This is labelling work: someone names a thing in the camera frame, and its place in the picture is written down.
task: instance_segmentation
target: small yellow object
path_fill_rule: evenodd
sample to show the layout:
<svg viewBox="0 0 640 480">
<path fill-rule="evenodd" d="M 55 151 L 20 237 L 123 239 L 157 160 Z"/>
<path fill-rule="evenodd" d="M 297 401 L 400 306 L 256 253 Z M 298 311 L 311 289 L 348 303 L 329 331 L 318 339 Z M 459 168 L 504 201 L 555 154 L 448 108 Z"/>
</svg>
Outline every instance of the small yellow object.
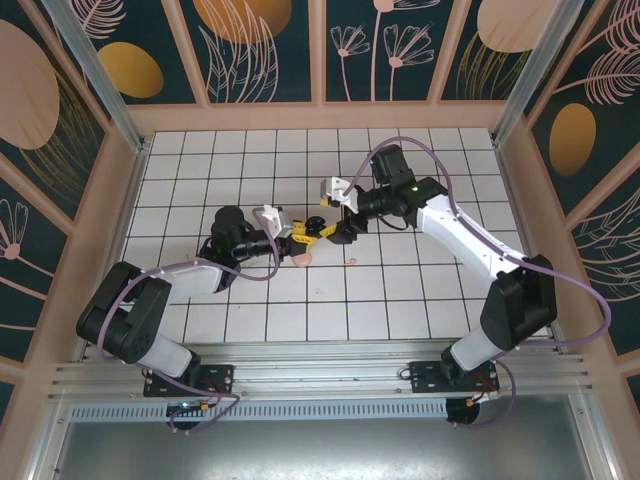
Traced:
<svg viewBox="0 0 640 480">
<path fill-rule="evenodd" d="M 305 227 L 304 223 L 294 220 L 292 235 L 304 235 L 305 233 L 307 233 L 307 227 Z"/>
<path fill-rule="evenodd" d="M 334 233 L 336 233 L 336 229 L 338 228 L 338 225 L 333 224 L 333 225 L 329 225 L 326 228 L 323 228 L 322 230 L 320 230 L 320 235 L 322 235 L 324 238 L 327 238 L 330 235 L 333 235 Z"/>
<path fill-rule="evenodd" d="M 304 243 L 306 245 L 313 245 L 314 243 L 316 243 L 316 240 L 318 240 L 315 237 L 309 237 L 308 235 L 300 235 L 297 233 L 292 234 L 291 238 L 293 238 L 298 243 Z"/>
</svg>

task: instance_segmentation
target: white tiled floor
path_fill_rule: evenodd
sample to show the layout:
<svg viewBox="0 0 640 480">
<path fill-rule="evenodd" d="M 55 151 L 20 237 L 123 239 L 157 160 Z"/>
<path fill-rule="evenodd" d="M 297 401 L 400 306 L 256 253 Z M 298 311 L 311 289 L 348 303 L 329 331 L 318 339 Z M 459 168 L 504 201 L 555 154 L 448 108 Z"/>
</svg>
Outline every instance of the white tiled floor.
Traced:
<svg viewBox="0 0 640 480">
<path fill-rule="evenodd" d="M 195 257 L 216 211 L 281 205 L 293 217 L 340 219 L 319 201 L 323 177 L 349 179 L 379 142 L 395 135 L 433 145 L 453 175 L 462 208 L 521 249 L 491 141 L 483 129 L 353 129 L 161 132 L 155 137 L 124 259 L 142 268 Z M 403 145 L 418 176 L 431 158 Z M 360 185 L 371 188 L 371 170 Z M 391 223 L 402 225 L 399 219 Z M 317 243 L 309 268 L 286 259 L 268 282 L 237 279 L 230 291 L 170 306 L 162 332 L 186 343 L 455 338 L 479 322 L 486 292 L 431 237 L 377 221 L 353 245 Z M 268 257 L 244 271 L 264 275 Z"/>
</svg>

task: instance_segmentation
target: pink object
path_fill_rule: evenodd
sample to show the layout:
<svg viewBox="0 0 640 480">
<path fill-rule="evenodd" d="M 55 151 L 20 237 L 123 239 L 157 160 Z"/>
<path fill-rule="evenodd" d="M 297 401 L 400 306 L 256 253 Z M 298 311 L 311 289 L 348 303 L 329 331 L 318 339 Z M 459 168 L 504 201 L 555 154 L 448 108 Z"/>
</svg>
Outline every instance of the pink object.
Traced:
<svg viewBox="0 0 640 480">
<path fill-rule="evenodd" d="M 297 267 L 308 267 L 309 265 L 311 265 L 313 256 L 309 252 L 307 252 L 303 253 L 302 255 L 296 255 L 295 257 L 292 257 L 292 260 Z"/>
</svg>

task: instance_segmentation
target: dark teal wallpaper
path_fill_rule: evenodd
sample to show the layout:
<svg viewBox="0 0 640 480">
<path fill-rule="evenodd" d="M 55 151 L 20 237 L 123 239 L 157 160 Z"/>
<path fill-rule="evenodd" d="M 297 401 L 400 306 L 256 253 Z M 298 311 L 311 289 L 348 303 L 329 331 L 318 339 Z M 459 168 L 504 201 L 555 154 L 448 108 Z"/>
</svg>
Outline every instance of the dark teal wallpaper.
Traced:
<svg viewBox="0 0 640 480">
<path fill-rule="evenodd" d="M 547 82 L 549 80 L 549 77 L 551 76 L 551 73 L 555 71 L 555 69 L 558 66 L 558 63 L 560 63 L 560 60 L 562 60 L 562 57 L 564 57 L 564 54 L 567 52 L 567 48 L 569 48 L 569 45 L 571 45 L 573 38 L 576 36 L 576 33 L 578 33 L 578 30 L 580 30 L 580 27 L 582 26 L 582 22 L 584 22 L 584 17 L 586 17 L 587 14 L 589 13 L 589 10 L 591 10 L 591 7 L 593 6 L 593 2 L 595 2 L 595 0 L 585 0 L 585 2 L 582 4 L 582 8 L 580 9 L 580 14 L 578 15 L 578 18 L 573 23 L 573 26 L 571 27 L 571 29 L 569 30 L 569 33 L 565 37 L 564 42 L 562 42 L 560 50 L 558 50 L 556 57 L 554 58 L 553 62 L 551 62 L 551 65 L 549 65 L 549 68 L 547 69 L 544 77 L 540 81 L 540 84 L 536 88 L 535 92 L 533 92 L 533 95 L 531 96 L 529 103 L 527 103 L 527 106 L 524 109 L 525 115 L 528 116 L 529 113 L 531 112 L 531 109 L 538 102 L 538 99 L 540 98 L 542 91 L 547 86 Z"/>
<path fill-rule="evenodd" d="M 426 100 L 453 0 L 327 1 L 327 101 Z"/>
<path fill-rule="evenodd" d="M 639 32 L 637 2 L 611 1 L 532 127 L 567 214 L 640 141 Z"/>
<path fill-rule="evenodd" d="M 506 100 L 554 6 L 473 0 L 442 100 Z"/>
<path fill-rule="evenodd" d="M 627 378 L 627 382 L 629 382 L 629 390 L 631 390 L 631 395 L 633 395 L 636 407 L 638 407 L 638 413 L 640 413 L 640 375 Z"/>
<path fill-rule="evenodd" d="M 212 103 L 311 101 L 307 0 L 181 0 Z"/>
<path fill-rule="evenodd" d="M 574 230 L 593 288 L 611 305 L 618 355 L 640 348 L 640 169 Z"/>
<path fill-rule="evenodd" d="M 74 218 L 104 131 L 16 0 L 0 4 L 0 154 Z"/>
<path fill-rule="evenodd" d="M 161 0 L 69 3 L 125 103 L 195 102 Z"/>
<path fill-rule="evenodd" d="M 0 382 L 0 425 L 2 425 L 4 414 L 7 413 L 7 408 L 9 408 L 14 388 L 11 383 Z"/>
<path fill-rule="evenodd" d="M 0 356 L 24 361 L 67 236 L 0 179 Z"/>
</svg>

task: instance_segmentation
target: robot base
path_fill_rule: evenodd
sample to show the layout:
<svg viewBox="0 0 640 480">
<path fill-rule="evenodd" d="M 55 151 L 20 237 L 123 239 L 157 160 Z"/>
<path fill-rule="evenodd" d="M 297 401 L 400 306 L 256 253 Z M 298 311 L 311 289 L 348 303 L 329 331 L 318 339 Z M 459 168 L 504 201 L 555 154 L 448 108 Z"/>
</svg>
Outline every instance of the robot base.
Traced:
<svg viewBox="0 0 640 480">
<path fill-rule="evenodd" d="M 406 377 L 411 382 L 413 393 L 468 393 L 472 395 L 485 390 L 500 390 L 496 366 L 485 362 L 462 376 L 456 385 L 442 373 L 441 362 L 411 362 Z"/>
<path fill-rule="evenodd" d="M 193 385 L 200 390 L 212 391 L 212 386 L 218 393 L 231 393 L 233 387 L 233 365 L 200 365 L 198 380 Z M 185 392 L 182 388 L 172 385 L 155 373 L 147 374 L 145 377 L 144 389 L 145 397 L 162 398 L 184 398 L 197 396 Z"/>
</svg>

